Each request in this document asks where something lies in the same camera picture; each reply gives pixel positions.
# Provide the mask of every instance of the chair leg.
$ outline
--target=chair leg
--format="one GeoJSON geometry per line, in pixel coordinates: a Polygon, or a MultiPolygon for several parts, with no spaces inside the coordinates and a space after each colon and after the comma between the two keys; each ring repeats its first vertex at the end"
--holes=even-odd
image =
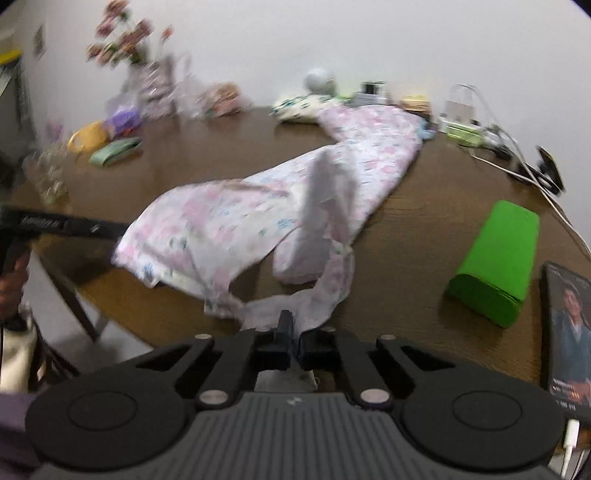
{"type": "Polygon", "coordinates": [[[68,308],[73,313],[74,317],[76,317],[78,319],[78,322],[80,322],[80,325],[82,326],[84,331],[87,333],[87,335],[91,338],[93,342],[96,342],[99,339],[100,334],[96,331],[95,326],[92,325],[92,322],[88,318],[88,315],[84,311],[84,308],[82,308],[82,305],[80,304],[80,301],[76,296],[76,293],[69,289],[68,286],[65,285],[65,283],[63,283],[61,279],[58,278],[58,276],[52,274],[50,270],[45,268],[45,271],[47,272],[47,275],[49,276],[51,282],[55,285],[57,291],[60,293],[64,302],[66,302],[66,305],[68,305],[68,308]]]}

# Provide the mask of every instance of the pillow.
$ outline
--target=pillow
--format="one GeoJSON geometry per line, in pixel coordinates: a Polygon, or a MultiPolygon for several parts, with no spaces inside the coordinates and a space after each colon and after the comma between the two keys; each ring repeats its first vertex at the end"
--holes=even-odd
{"type": "Polygon", "coordinates": [[[341,104],[341,100],[330,95],[301,95],[279,100],[271,108],[271,115],[280,122],[315,124],[316,115],[322,109],[341,104]]]}

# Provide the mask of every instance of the phone screen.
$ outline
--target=phone screen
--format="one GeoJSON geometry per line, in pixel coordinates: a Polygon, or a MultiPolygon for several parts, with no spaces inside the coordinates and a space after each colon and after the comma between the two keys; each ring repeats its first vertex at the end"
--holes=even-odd
{"type": "Polygon", "coordinates": [[[546,266],[550,324],[548,390],[562,407],[591,413],[591,283],[555,264],[546,266]]]}

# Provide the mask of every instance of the charging cable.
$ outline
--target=charging cable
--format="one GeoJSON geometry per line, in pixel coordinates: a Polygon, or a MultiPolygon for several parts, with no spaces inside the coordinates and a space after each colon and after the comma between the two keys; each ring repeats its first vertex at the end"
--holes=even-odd
{"type": "Polygon", "coordinates": [[[573,455],[573,448],[577,446],[579,439],[579,421],[570,419],[566,424],[566,433],[564,434],[564,459],[562,460],[562,468],[560,469],[560,476],[566,476],[566,470],[569,468],[570,458],[573,455]]]}
{"type": "Polygon", "coordinates": [[[490,129],[491,131],[493,131],[494,133],[496,133],[501,141],[501,143],[504,145],[504,141],[503,141],[503,136],[507,137],[509,139],[509,141],[511,142],[511,144],[513,145],[513,151],[515,153],[515,156],[517,157],[519,163],[523,166],[523,168],[525,169],[525,172],[527,173],[527,177],[524,177],[523,175],[519,175],[518,173],[511,171],[511,170],[507,170],[505,168],[502,168],[498,165],[495,165],[493,162],[489,162],[488,160],[485,160],[484,158],[480,158],[477,157],[476,155],[474,155],[473,150],[470,151],[470,156],[472,158],[475,158],[476,160],[480,160],[483,161],[484,163],[487,163],[495,168],[498,168],[500,170],[503,170],[504,172],[513,175],[516,178],[519,178],[520,180],[524,180],[527,181],[529,183],[532,183],[534,186],[538,187],[540,193],[543,195],[543,197],[545,198],[545,200],[550,204],[550,206],[552,207],[552,209],[554,210],[554,213],[558,216],[558,218],[566,225],[567,229],[571,232],[573,232],[578,238],[579,241],[581,242],[582,246],[583,246],[583,250],[584,250],[584,254],[586,257],[588,257],[588,259],[591,260],[591,248],[589,247],[589,245],[587,244],[587,242],[585,241],[585,239],[583,238],[583,235],[581,235],[581,233],[579,231],[577,231],[577,229],[573,226],[573,224],[571,223],[571,221],[567,218],[567,216],[564,214],[562,208],[560,208],[560,205],[552,198],[550,197],[550,195],[548,195],[548,193],[546,192],[544,186],[540,183],[539,179],[536,178],[535,175],[532,174],[532,172],[530,171],[530,169],[527,166],[527,163],[525,162],[525,156],[523,155],[523,152],[521,151],[521,148],[519,146],[519,144],[517,143],[517,140],[515,140],[515,138],[513,138],[511,135],[509,135],[509,133],[507,133],[506,130],[504,130],[501,126],[499,121],[496,119],[496,115],[494,114],[494,112],[492,111],[491,107],[488,105],[486,99],[484,98],[484,95],[482,94],[482,92],[475,87],[474,85],[464,85],[464,84],[456,84],[454,85],[451,90],[450,93],[454,92],[456,89],[463,87],[465,89],[471,90],[472,92],[474,92],[476,94],[476,96],[478,97],[478,99],[480,100],[482,106],[485,108],[486,113],[489,115],[489,117],[493,120],[493,127],[490,129]]]}

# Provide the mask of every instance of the screw head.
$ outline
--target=screw head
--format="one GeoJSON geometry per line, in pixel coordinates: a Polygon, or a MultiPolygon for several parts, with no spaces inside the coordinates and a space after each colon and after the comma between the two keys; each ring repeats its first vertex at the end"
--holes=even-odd
{"type": "Polygon", "coordinates": [[[390,400],[390,394],[381,388],[368,388],[361,392],[361,400],[366,403],[379,404],[390,400]]]}
{"type": "Polygon", "coordinates": [[[228,394],[223,390],[206,390],[199,395],[199,400],[205,405],[221,405],[228,401],[228,394]]]}

